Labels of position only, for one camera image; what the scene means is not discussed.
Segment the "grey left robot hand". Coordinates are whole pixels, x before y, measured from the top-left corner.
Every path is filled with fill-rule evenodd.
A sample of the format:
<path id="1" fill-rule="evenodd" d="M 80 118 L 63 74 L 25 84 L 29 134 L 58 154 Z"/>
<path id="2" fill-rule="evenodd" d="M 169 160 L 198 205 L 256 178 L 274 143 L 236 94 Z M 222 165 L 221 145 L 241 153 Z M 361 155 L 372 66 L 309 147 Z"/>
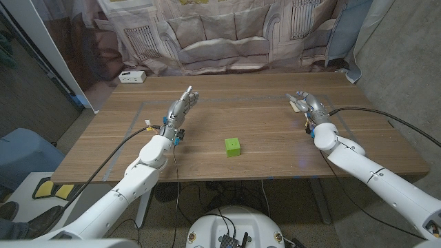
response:
<path id="1" fill-rule="evenodd" d="M 159 135 L 172 140 L 183 124 L 187 113 L 196 105 L 198 97 L 198 92 L 193 92 L 192 86 L 189 86 L 180 99 L 170 105 L 165 116 L 165 124 L 160 128 Z"/>

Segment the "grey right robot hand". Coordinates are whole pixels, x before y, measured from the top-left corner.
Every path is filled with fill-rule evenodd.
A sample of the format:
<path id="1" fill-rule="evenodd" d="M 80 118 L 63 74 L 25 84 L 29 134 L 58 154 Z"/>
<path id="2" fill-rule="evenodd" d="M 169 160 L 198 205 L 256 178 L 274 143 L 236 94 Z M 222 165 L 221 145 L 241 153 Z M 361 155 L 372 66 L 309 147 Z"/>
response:
<path id="1" fill-rule="evenodd" d="M 299 91 L 297 96 L 285 95 L 296 113 L 303 112 L 314 124 L 330 123 L 329 114 L 324 105 L 308 92 Z"/>

